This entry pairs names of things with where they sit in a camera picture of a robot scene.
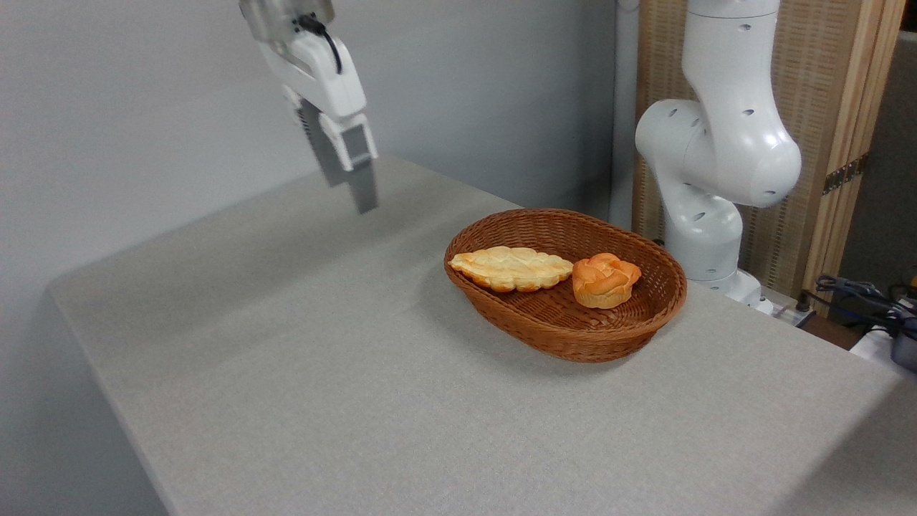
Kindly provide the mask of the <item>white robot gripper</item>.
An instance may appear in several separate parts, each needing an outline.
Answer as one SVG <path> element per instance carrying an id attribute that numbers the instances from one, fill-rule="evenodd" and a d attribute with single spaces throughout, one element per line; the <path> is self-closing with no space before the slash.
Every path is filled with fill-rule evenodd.
<path id="1" fill-rule="evenodd" d="M 269 43 L 258 46 L 283 84 L 296 124 L 328 185 L 346 185 L 357 212 L 364 214 L 379 205 L 374 170 L 379 151 L 369 121 L 360 113 L 367 99 L 356 66 L 343 42 L 332 42 L 300 32 L 279 46 L 280 52 Z"/>

